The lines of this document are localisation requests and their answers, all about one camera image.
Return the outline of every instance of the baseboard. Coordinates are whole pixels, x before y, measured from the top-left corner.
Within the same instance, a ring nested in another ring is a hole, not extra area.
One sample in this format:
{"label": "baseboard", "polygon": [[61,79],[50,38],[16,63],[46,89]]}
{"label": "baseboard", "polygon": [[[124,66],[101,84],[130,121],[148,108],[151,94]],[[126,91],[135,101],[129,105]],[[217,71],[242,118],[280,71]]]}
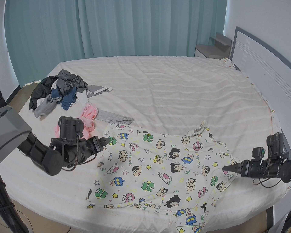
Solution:
{"label": "baseboard", "polygon": [[273,207],[271,206],[266,210],[267,212],[267,230],[274,226],[274,212]]}
{"label": "baseboard", "polygon": [[8,97],[8,99],[6,100],[6,103],[9,104],[11,102],[11,100],[14,98],[14,96],[16,96],[17,92],[19,92],[20,90],[20,86],[18,85],[15,90],[12,92],[12,94]]}

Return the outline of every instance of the curtain fold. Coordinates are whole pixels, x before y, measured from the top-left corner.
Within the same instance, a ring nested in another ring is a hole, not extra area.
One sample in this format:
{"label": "curtain fold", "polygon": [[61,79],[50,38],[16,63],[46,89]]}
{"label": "curtain fold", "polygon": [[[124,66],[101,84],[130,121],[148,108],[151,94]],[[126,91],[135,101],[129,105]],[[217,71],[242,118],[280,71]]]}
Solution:
{"label": "curtain fold", "polygon": [[107,56],[194,56],[223,32],[226,0],[7,0],[5,34],[21,86],[59,62]]}

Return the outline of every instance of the wooden floor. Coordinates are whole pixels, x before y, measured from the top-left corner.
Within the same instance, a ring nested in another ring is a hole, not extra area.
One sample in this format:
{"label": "wooden floor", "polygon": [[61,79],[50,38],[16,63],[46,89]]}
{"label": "wooden floor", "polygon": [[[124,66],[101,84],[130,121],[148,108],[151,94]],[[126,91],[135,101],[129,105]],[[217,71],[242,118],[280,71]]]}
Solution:
{"label": "wooden floor", "polygon": [[[19,112],[23,105],[25,104],[25,102],[30,98],[31,93],[36,86],[37,83],[32,83],[30,85],[24,86],[12,99],[9,105],[15,108],[17,112]],[[34,233],[67,233],[67,231],[70,228],[69,226],[65,226],[60,223],[49,220],[47,218],[44,218],[15,201],[13,203],[15,204],[15,208],[17,210],[21,211],[29,218]],[[25,224],[30,226],[28,219],[22,213],[19,213],[19,216],[22,218]],[[0,225],[1,233],[11,233],[11,231],[6,228],[6,224],[2,219],[0,219],[0,223],[3,225],[3,226]],[[266,229],[267,229],[267,214],[266,211],[263,211],[241,225],[234,226],[228,229],[211,231],[209,233],[254,233],[254,232],[263,233],[266,231]],[[89,232],[72,228],[69,233],[89,233]]]}

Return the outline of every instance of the headboard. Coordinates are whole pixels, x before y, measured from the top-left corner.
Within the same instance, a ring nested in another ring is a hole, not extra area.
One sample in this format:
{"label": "headboard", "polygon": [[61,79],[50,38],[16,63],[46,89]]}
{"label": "headboard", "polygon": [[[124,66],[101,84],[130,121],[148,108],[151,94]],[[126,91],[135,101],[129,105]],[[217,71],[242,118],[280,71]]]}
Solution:
{"label": "headboard", "polygon": [[258,37],[236,27],[230,59],[250,77],[277,114],[291,142],[291,62]]}

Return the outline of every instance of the gray garment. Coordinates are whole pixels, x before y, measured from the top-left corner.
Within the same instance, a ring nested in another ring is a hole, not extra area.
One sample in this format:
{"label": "gray garment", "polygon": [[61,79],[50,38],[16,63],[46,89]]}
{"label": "gray garment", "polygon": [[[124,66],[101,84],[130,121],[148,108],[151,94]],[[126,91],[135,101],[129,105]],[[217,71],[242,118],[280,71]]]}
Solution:
{"label": "gray garment", "polygon": [[49,94],[35,109],[34,116],[38,118],[39,116],[49,114],[56,106],[57,101],[60,101],[61,99],[62,98],[52,99],[52,95]]}
{"label": "gray garment", "polygon": [[87,90],[91,91],[92,93],[87,94],[87,97],[90,98],[91,96],[96,96],[101,94],[102,92],[110,92],[112,91],[111,87],[102,87],[97,85],[88,85]]}
{"label": "gray garment", "polygon": [[83,92],[87,83],[79,75],[70,74],[67,70],[61,70],[58,74],[57,86],[63,95],[68,94],[70,87],[76,87],[77,92]]}
{"label": "gray garment", "polygon": [[122,115],[118,115],[118,114],[115,114],[112,112],[107,112],[107,111],[103,111],[103,110],[99,110],[99,109],[98,109],[98,111],[99,112],[98,112],[97,117],[95,119],[106,121],[108,123],[130,125],[131,122],[133,122],[133,120],[134,120],[132,117],[122,116]]}

